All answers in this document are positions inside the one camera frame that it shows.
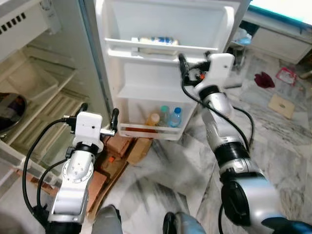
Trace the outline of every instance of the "white refrigerator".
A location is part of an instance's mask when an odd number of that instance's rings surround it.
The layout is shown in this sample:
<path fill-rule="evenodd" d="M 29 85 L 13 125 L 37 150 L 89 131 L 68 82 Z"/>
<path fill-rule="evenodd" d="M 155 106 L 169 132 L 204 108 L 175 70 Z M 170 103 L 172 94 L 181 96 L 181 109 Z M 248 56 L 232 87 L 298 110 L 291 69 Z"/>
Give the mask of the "white refrigerator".
<path fill-rule="evenodd" d="M 23 119 L 1 135 L 0 160 L 22 169 L 42 129 L 74 114 L 83 102 L 103 116 L 103 126 L 117 107 L 122 136 L 178 140 L 196 103 L 181 91 L 177 54 L 196 63 L 206 51 L 224 52 L 249 2 L 0 0 L 0 92 L 27 99 Z M 171 37 L 179 43 L 133 40 L 140 37 Z M 172 53 L 145 54 L 143 49 Z M 162 105 L 182 109 L 178 127 L 145 125 Z M 36 147 L 28 172 L 40 177 L 65 157 L 72 139 L 69 127 L 53 127 Z M 45 182 L 60 185 L 59 172 L 55 168 Z"/>

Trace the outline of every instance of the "plastic bottle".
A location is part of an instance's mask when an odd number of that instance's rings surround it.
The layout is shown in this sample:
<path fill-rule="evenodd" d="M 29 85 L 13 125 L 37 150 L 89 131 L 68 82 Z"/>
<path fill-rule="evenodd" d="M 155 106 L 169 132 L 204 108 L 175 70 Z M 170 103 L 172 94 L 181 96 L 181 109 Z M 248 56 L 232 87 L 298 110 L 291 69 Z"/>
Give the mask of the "plastic bottle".
<path fill-rule="evenodd" d="M 182 121 L 182 110 L 180 107 L 176 107 L 170 116 L 169 126 L 172 128 L 176 128 L 180 125 L 181 121 Z"/>
<path fill-rule="evenodd" d="M 168 106 L 161 106 L 159 126 L 162 126 L 162 127 L 168 126 L 169 115 L 170 115 L 169 107 Z"/>
<path fill-rule="evenodd" d="M 149 126 L 155 126 L 156 124 L 159 123 L 159 120 L 160 120 L 159 114 L 151 113 L 145 124 Z"/>

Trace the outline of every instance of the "black cable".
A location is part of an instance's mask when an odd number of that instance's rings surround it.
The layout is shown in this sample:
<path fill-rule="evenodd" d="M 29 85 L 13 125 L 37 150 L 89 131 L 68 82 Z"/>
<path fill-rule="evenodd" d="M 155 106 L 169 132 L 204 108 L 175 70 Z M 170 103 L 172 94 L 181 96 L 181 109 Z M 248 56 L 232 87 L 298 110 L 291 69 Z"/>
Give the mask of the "black cable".
<path fill-rule="evenodd" d="M 221 206 L 220 206 L 220 210 L 219 210 L 219 215 L 218 215 L 218 228 L 219 228 L 219 233 L 220 234 L 223 234 L 223 230 L 222 230 L 222 211 L 223 211 L 223 204 L 221 203 Z"/>
<path fill-rule="evenodd" d="M 47 170 L 45 170 L 45 172 L 44 172 L 44 173 L 42 174 L 42 176 L 40 177 L 40 180 L 39 180 L 39 182 L 38 182 L 38 187 L 37 187 L 37 207 L 38 207 L 39 209 L 42 209 L 41 201 L 40 201 L 40 195 L 41 195 L 42 183 L 43 183 L 43 180 L 44 180 L 45 176 L 46 176 L 46 175 L 48 174 L 48 172 L 49 172 L 50 170 L 52 170 L 54 167 L 56 167 L 56 166 L 58 166 L 58 165 L 60 165 L 60 164 L 62 164 L 62 163 L 64 163 L 64 162 L 66 162 L 66 161 L 67 161 L 67 159 L 63 159 L 63 160 L 61 160 L 61 161 L 59 161 L 59 162 L 57 162 L 57 163 L 51 165 L 50 167 L 47 168 Z"/>
<path fill-rule="evenodd" d="M 56 123 L 61 123 L 61 122 L 66 122 L 66 119 L 64 118 L 61 118 L 61 119 L 58 119 L 58 120 L 55 120 L 53 121 L 52 123 L 49 123 L 44 129 L 43 131 L 40 133 L 40 135 L 37 137 L 37 139 L 35 140 L 35 142 L 33 143 L 33 145 L 30 147 L 28 153 L 27 153 L 27 156 L 26 156 L 26 159 L 25 159 L 25 162 L 24 162 L 24 168 L 23 168 L 23 176 L 22 176 L 22 190 L 23 190 L 23 197 L 24 197 L 24 201 L 25 201 L 25 204 L 28 208 L 28 210 L 30 211 L 30 213 L 34 215 L 34 209 L 33 207 L 31 206 L 30 202 L 29 202 L 29 199 L 28 199 L 28 195 L 27 195 L 27 189 L 26 189 L 26 174 L 27 174 L 27 166 L 28 166 L 28 161 L 30 159 L 30 155 L 31 153 L 33 152 L 34 148 L 36 147 L 36 145 L 38 144 L 38 142 L 40 141 L 40 139 L 43 137 L 43 135 L 48 131 L 48 129 L 50 127 L 52 127 L 54 124 Z"/>
<path fill-rule="evenodd" d="M 197 103 L 201 104 L 202 106 L 208 108 L 209 110 L 213 111 L 216 115 L 218 115 L 219 117 L 223 118 L 225 121 L 227 121 L 230 125 L 232 125 L 238 132 L 239 134 L 242 136 L 243 141 L 245 143 L 245 147 L 247 152 L 249 152 L 249 142 L 245 136 L 245 134 L 242 132 L 242 130 L 240 130 L 240 128 L 233 123 L 229 118 L 227 118 L 226 116 L 224 116 L 223 114 L 221 114 L 219 111 L 217 111 L 216 109 L 212 108 L 211 106 L 209 106 L 208 104 L 203 103 L 201 100 L 197 100 L 195 97 L 193 97 L 192 95 L 190 95 L 187 90 L 185 89 L 185 84 L 184 84 L 184 79 L 182 79 L 181 82 L 181 88 L 182 91 L 185 93 L 186 96 L 188 96 L 190 99 L 196 101 Z"/>
<path fill-rule="evenodd" d="M 252 133 L 251 133 L 250 139 L 249 139 L 249 147 L 251 147 L 251 145 L 254 141 L 254 119 L 247 111 L 244 111 L 243 109 L 240 109 L 240 108 L 235 107 L 235 106 L 233 108 L 237 111 L 244 113 L 248 117 L 248 119 L 250 120 L 250 124 L 252 126 Z"/>

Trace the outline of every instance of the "vent grille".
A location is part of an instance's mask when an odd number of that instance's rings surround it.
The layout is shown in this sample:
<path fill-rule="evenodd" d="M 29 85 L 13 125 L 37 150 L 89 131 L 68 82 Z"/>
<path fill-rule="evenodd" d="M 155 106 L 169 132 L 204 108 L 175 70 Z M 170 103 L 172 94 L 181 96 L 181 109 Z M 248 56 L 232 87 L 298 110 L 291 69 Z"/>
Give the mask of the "vent grille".
<path fill-rule="evenodd" d="M 26 19 L 25 13 L 21 13 L 20 15 L 16 16 L 15 18 L 11 19 L 7 23 L 0 26 L 0 35 L 6 31 L 8 31 L 10 28 L 17 25 L 19 22 L 22 22 L 24 19 Z"/>

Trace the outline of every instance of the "water bottle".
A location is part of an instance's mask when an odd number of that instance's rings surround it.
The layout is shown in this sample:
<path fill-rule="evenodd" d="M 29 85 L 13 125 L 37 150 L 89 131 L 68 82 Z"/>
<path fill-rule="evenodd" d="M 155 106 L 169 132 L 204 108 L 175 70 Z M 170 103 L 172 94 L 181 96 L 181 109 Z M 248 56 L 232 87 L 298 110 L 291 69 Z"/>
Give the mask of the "water bottle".
<path fill-rule="evenodd" d="M 181 113 L 181 108 L 180 107 L 176 107 L 175 110 L 173 111 L 173 113 L 170 116 L 170 120 L 169 120 L 169 126 L 172 128 L 176 128 L 180 125 L 181 121 L 182 121 L 182 113 Z"/>
<path fill-rule="evenodd" d="M 169 107 L 168 106 L 162 106 L 160 108 L 160 121 L 159 126 L 167 127 L 168 121 L 169 121 Z"/>

